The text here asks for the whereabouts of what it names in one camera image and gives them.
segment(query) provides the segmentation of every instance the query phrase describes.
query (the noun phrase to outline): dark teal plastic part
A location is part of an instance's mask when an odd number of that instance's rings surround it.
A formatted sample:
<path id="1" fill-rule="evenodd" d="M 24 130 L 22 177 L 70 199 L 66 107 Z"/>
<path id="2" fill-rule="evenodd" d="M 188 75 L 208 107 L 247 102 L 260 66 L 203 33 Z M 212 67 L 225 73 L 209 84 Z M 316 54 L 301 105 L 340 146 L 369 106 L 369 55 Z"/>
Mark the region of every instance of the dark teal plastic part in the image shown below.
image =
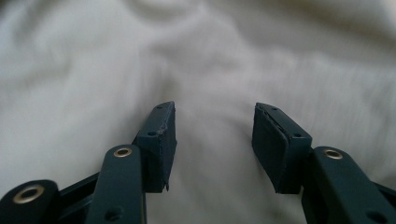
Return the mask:
<path id="1" fill-rule="evenodd" d="M 135 141 L 142 152 L 145 192 L 169 189 L 169 176 L 177 146 L 175 103 L 157 105 Z"/>
<path id="2" fill-rule="evenodd" d="M 275 191 L 298 194 L 312 137 L 282 110 L 257 103 L 252 146 Z"/>

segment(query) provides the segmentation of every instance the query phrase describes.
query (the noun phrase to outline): metal rivet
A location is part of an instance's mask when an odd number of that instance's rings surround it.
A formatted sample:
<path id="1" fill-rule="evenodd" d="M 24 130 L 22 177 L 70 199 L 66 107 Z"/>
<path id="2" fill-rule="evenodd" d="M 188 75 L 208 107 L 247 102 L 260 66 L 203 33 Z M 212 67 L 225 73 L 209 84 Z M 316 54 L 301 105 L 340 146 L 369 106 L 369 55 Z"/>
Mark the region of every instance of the metal rivet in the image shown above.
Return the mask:
<path id="1" fill-rule="evenodd" d="M 32 185 L 24 188 L 15 195 L 14 203 L 29 203 L 36 198 L 40 197 L 44 192 L 44 187 L 41 185 Z"/>
<path id="2" fill-rule="evenodd" d="M 332 159 L 335 159 L 335 160 L 341 160 L 341 159 L 343 159 L 343 155 L 342 155 L 341 153 L 335 151 L 335 150 L 326 149 L 326 150 L 324 150 L 323 152 L 324 152 L 324 154 L 325 154 L 327 157 L 329 157 L 329 158 L 332 158 Z"/>
<path id="3" fill-rule="evenodd" d="M 128 147 L 119 148 L 114 152 L 115 157 L 127 157 L 132 154 L 132 150 Z"/>

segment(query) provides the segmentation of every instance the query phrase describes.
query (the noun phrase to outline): white cloth background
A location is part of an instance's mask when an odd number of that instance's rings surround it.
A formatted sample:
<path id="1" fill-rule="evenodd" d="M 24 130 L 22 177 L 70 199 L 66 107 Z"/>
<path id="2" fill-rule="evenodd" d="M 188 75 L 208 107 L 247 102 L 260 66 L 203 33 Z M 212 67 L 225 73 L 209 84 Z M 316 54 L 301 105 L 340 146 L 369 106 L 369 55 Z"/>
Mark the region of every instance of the white cloth background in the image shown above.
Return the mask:
<path id="1" fill-rule="evenodd" d="M 250 147 L 256 102 L 396 189 L 391 0 L 21 0 L 0 18 L 1 196 L 96 173 L 170 100 L 177 154 L 148 223 L 305 223 Z"/>

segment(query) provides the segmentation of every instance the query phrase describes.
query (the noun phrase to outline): screw hole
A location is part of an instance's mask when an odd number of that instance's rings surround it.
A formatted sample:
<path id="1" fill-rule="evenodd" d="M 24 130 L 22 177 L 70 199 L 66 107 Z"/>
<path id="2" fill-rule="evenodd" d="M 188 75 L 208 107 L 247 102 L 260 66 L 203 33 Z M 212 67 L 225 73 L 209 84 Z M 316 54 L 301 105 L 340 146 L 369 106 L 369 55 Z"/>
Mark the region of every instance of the screw hole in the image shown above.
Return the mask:
<path id="1" fill-rule="evenodd" d="M 131 155 L 132 150 L 127 147 L 119 148 L 114 152 L 115 157 L 127 157 Z"/>
<path id="2" fill-rule="evenodd" d="M 366 212 L 366 216 L 376 223 L 388 223 L 388 220 L 386 217 L 384 217 L 382 214 L 375 212 L 375 211 Z"/>
<path id="3" fill-rule="evenodd" d="M 341 160 L 343 159 L 343 155 L 337 151 L 331 150 L 331 149 L 326 149 L 323 151 L 324 154 L 331 158 L 331 159 L 335 159 L 335 160 Z"/>
<path id="4" fill-rule="evenodd" d="M 105 220 L 109 222 L 117 221 L 122 218 L 122 207 L 112 207 L 107 210 Z"/>
<path id="5" fill-rule="evenodd" d="M 44 188 L 41 185 L 32 185 L 18 192 L 13 201 L 14 203 L 29 203 L 43 194 Z"/>

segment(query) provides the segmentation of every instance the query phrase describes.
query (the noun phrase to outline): white fabric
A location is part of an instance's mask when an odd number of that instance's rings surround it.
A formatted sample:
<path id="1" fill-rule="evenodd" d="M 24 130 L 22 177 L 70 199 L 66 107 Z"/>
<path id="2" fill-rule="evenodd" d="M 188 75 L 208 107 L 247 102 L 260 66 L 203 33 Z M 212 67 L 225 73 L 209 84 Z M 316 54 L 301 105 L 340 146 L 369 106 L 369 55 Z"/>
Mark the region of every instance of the white fabric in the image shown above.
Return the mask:
<path id="1" fill-rule="evenodd" d="M 0 195 L 96 173 L 170 100 L 177 154 L 148 223 L 305 223 L 300 196 L 276 195 L 254 156 L 256 102 L 396 189 L 396 13 L 356 2 L 5 3 Z"/>

